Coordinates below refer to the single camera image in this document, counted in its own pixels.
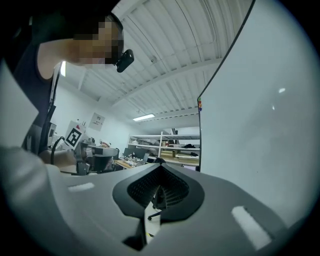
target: cable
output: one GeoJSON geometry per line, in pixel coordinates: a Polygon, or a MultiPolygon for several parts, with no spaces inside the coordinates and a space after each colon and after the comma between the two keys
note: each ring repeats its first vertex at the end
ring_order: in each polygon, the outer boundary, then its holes
{"type": "Polygon", "coordinates": [[[54,156],[55,156],[55,150],[56,150],[56,147],[59,143],[60,140],[65,140],[64,137],[60,137],[56,140],[56,142],[54,143],[53,147],[52,147],[52,150],[51,150],[51,158],[50,158],[50,164],[53,165],[54,164],[54,156]]]}

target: shelving unit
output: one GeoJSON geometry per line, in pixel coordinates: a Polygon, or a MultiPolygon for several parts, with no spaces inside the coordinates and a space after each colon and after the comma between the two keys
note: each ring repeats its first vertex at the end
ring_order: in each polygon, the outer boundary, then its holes
{"type": "MultiPolygon", "coordinates": [[[[186,151],[186,152],[195,152],[199,155],[200,148],[184,148],[184,147],[171,147],[171,146],[161,146],[162,141],[174,141],[174,140],[200,140],[200,135],[197,134],[186,134],[186,135],[170,135],[163,134],[161,132],[160,135],[133,135],[128,139],[128,146],[136,146],[141,148],[154,148],[158,149],[158,157],[161,156],[161,151],[186,151]],[[135,144],[132,141],[148,142],[148,140],[157,140],[159,141],[159,145],[144,145],[144,144],[135,144]]],[[[150,159],[156,159],[154,156],[149,156],[150,159]]],[[[199,163],[186,162],[184,159],[199,159],[199,156],[182,156],[177,155],[177,159],[168,159],[165,158],[167,163],[181,164],[185,166],[199,166],[199,163]]]]}

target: chair leg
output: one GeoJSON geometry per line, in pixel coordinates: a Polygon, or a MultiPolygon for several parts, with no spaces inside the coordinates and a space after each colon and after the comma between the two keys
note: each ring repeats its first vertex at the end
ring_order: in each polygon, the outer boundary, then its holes
{"type": "Polygon", "coordinates": [[[151,221],[151,218],[152,218],[152,217],[159,216],[160,214],[161,214],[161,211],[159,211],[159,212],[157,212],[157,213],[155,213],[155,214],[152,214],[152,215],[150,215],[150,216],[148,217],[148,220],[151,221]]]}

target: white corrugated ceiling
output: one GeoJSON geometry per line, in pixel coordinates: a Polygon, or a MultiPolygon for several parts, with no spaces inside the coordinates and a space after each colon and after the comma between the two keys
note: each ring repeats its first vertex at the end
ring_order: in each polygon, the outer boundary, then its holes
{"type": "Polygon", "coordinates": [[[128,120],[155,115],[141,125],[197,115],[197,98],[226,55],[251,2],[122,0],[113,12],[124,27],[124,50],[134,52],[133,64],[117,73],[113,67],[86,69],[67,63],[63,79],[94,100],[108,102],[128,120]]]}

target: fluorescent light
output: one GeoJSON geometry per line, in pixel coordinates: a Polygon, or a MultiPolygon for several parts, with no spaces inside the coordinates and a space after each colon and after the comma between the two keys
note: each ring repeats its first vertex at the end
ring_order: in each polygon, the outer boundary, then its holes
{"type": "Polygon", "coordinates": [[[66,76],[66,62],[65,61],[62,62],[60,73],[62,76],[64,76],[64,77],[66,76]]]}
{"type": "Polygon", "coordinates": [[[140,116],[140,117],[134,118],[133,120],[134,121],[140,121],[140,120],[143,120],[143,119],[154,118],[154,117],[155,117],[154,114],[147,114],[147,115],[144,115],[144,116],[140,116]]]}

